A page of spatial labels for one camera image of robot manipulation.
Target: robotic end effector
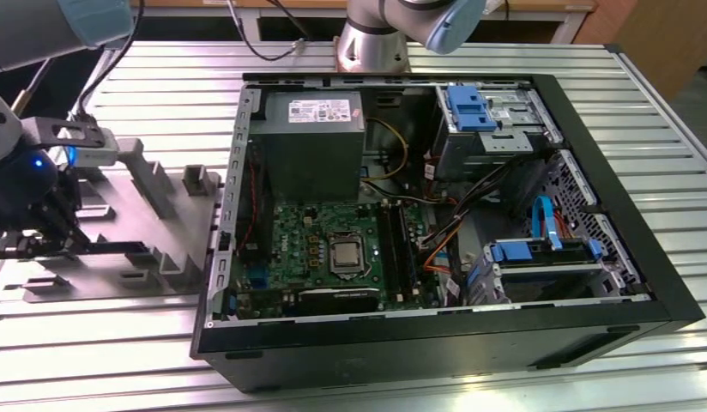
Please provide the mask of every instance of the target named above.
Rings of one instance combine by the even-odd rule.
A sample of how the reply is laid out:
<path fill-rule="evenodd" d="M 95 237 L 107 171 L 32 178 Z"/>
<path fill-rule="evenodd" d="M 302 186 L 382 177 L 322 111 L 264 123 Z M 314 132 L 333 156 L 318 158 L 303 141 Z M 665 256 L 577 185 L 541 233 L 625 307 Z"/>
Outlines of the robotic end effector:
<path fill-rule="evenodd" d="M 486 0 L 357 0 L 339 40 L 339 69 L 393 73 L 409 70 L 406 36 L 447 54 L 469 39 Z"/>
<path fill-rule="evenodd" d="M 20 120 L 0 98 L 0 228 L 7 232 L 0 258 L 92 252 L 78 226 L 82 196 L 71 154 L 104 148 L 107 137 L 94 123 Z M 53 147 L 67 148 L 65 164 L 57 165 L 47 153 Z"/>

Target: aluminum table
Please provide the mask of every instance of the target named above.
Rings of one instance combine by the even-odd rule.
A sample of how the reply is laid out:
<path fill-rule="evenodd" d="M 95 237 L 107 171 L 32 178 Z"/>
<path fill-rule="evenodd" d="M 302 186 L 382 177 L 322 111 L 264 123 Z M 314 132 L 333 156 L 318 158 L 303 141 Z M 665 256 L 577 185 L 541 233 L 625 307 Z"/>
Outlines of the aluminum table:
<path fill-rule="evenodd" d="M 438 57 L 413 45 L 411 59 L 423 73 L 558 77 L 707 315 L 707 152 L 625 56 L 591 45 L 467 45 Z M 223 173 L 242 73 L 272 70 L 333 71 L 333 45 L 271 64 L 240 43 L 140 42 L 91 111 L 118 136 L 143 139 L 166 170 L 192 159 Z M 0 411 L 707 411 L 707 319 L 574 369 L 252 396 L 190 358 L 196 296 L 29 304 L 15 287 L 27 274 L 3 266 Z"/>

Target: green circuit board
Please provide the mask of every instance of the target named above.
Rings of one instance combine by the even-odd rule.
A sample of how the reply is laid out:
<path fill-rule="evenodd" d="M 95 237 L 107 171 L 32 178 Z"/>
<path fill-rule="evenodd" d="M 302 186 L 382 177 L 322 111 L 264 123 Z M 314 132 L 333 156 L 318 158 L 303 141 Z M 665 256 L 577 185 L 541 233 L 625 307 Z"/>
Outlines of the green circuit board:
<path fill-rule="evenodd" d="M 385 309 L 421 307 L 419 300 L 390 301 L 382 268 L 378 203 L 278 205 L 272 230 L 270 289 L 378 288 Z M 413 238 L 425 232 L 422 208 L 406 208 Z M 345 279 L 333 271 L 333 244 L 342 236 L 361 239 L 363 271 Z"/>

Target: power supply label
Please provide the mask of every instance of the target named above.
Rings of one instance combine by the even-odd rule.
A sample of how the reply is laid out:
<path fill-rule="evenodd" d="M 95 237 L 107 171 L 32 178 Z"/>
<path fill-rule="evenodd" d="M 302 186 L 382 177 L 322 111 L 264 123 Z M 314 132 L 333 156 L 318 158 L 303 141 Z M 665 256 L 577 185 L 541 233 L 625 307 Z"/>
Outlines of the power supply label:
<path fill-rule="evenodd" d="M 349 100 L 294 100 L 290 103 L 290 123 L 350 122 Z"/>

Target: blue plastic latch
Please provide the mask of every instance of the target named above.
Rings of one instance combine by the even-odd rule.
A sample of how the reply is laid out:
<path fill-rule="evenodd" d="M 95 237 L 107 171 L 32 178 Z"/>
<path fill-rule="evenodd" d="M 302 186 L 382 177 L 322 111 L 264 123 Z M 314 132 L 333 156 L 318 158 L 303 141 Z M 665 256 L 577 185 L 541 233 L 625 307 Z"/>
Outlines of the blue plastic latch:
<path fill-rule="evenodd" d="M 481 97 L 475 86 L 450 86 L 447 98 L 459 131 L 495 131 L 497 123 L 487 110 L 489 101 Z"/>
<path fill-rule="evenodd" d="M 491 246 L 491 254 L 494 255 L 495 262 L 503 262 L 503 249 L 502 245 L 497 244 Z"/>
<path fill-rule="evenodd" d="M 499 244 L 506 255 L 506 260 L 533 260 L 533 252 L 526 242 L 502 242 Z"/>
<path fill-rule="evenodd" d="M 593 257 L 595 260 L 601 259 L 604 257 L 604 244 L 598 239 L 590 239 L 587 241 L 587 246 L 591 249 Z"/>
<path fill-rule="evenodd" d="M 473 283 L 477 281 L 478 275 L 481 275 L 481 268 L 477 266 L 475 268 L 473 268 L 473 271 L 470 272 L 470 275 L 469 275 L 469 282 L 467 282 L 469 288 L 470 288 L 470 285 L 473 285 Z"/>
<path fill-rule="evenodd" d="M 76 164 L 76 148 L 74 146 L 67 147 L 67 157 L 68 165 L 74 166 Z"/>
<path fill-rule="evenodd" d="M 558 221 L 555 221 L 555 212 L 551 208 L 551 199 L 549 196 L 541 195 L 533 204 L 533 237 L 542 237 L 542 220 L 541 212 L 545 215 L 545 232 L 550 240 L 551 247 L 555 251 L 562 249 L 562 242 L 558 234 Z"/>

